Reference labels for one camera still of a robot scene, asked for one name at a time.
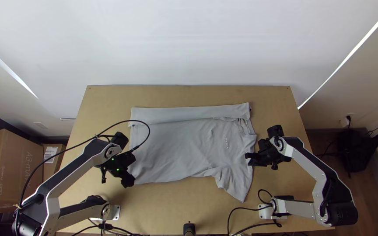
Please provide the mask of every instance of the t-shirt sleeve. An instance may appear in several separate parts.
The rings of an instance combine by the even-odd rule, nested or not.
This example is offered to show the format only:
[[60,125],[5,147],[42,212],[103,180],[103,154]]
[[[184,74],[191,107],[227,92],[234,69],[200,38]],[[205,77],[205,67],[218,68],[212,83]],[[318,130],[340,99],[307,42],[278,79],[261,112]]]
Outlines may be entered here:
[[235,165],[216,169],[215,173],[211,173],[211,175],[214,176],[217,187],[223,188],[228,194],[240,202],[244,202],[252,184],[252,167]]

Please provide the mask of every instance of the gray t-shirt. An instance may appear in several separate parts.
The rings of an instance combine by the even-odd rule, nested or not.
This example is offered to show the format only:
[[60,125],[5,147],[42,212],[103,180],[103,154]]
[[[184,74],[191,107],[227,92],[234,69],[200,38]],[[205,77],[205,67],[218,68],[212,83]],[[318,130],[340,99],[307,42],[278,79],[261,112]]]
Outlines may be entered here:
[[[252,183],[244,154],[253,152],[256,134],[248,103],[214,107],[132,108],[131,119],[150,125],[151,135],[134,152],[129,172],[136,184],[213,176],[219,188],[243,202]],[[130,122],[130,147],[147,128]]]

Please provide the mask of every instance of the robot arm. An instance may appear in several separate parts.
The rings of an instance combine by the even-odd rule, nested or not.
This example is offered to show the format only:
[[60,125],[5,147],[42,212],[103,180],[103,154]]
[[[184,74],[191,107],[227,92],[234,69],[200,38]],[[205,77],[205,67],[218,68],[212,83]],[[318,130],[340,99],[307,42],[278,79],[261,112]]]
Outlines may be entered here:
[[23,201],[23,209],[13,224],[13,232],[18,229],[21,236],[50,236],[77,222],[93,217],[101,220],[118,220],[120,206],[111,205],[99,196],[89,196],[79,204],[60,208],[59,196],[92,167],[100,168],[102,183],[109,171],[120,177],[124,187],[133,186],[135,178],[127,172],[135,156],[122,152],[128,139],[117,132],[111,142],[93,139],[83,153],[58,171],[36,192]]
[[297,137],[284,137],[280,125],[268,129],[268,139],[259,141],[258,153],[246,153],[251,166],[268,166],[278,169],[278,163],[294,160],[315,180],[314,201],[298,201],[294,196],[274,196],[272,207],[259,211],[261,219],[286,219],[298,215],[315,219],[323,226],[352,225],[358,220],[358,212],[349,188],[338,174],[304,148]]

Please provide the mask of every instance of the metal mounting plate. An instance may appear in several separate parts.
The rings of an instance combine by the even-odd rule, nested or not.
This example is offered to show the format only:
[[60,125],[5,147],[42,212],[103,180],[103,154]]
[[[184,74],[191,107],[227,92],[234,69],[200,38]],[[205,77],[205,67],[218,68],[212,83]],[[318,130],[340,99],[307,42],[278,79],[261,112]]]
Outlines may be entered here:
[[120,214],[120,205],[109,205],[109,210],[104,219],[101,218],[90,218],[90,220],[118,220]]
[[[263,208],[263,207],[266,207],[266,205],[264,204],[261,204],[261,205],[258,205],[258,208]],[[268,208],[265,208],[265,209],[262,209],[259,212],[259,219],[287,219],[287,216],[281,216],[281,217],[276,217],[276,216],[273,216],[273,210],[274,208],[273,207],[268,207]]]

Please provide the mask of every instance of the floor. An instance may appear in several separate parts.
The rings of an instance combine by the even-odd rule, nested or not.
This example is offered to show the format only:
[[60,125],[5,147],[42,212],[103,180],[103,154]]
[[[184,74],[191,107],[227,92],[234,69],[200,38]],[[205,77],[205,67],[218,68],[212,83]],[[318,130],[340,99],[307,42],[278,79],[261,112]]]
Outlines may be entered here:
[[[336,134],[329,132],[308,132],[307,135],[314,154],[324,153],[329,143],[336,140]],[[327,153],[333,152],[336,152],[336,143],[331,145]],[[358,209],[358,222],[352,226],[336,227],[334,230],[305,233],[309,236],[378,235],[378,186],[371,168],[367,167],[362,172],[352,173],[351,178],[349,178],[343,165],[336,157],[324,156],[321,159],[333,168],[342,182],[350,188]]]

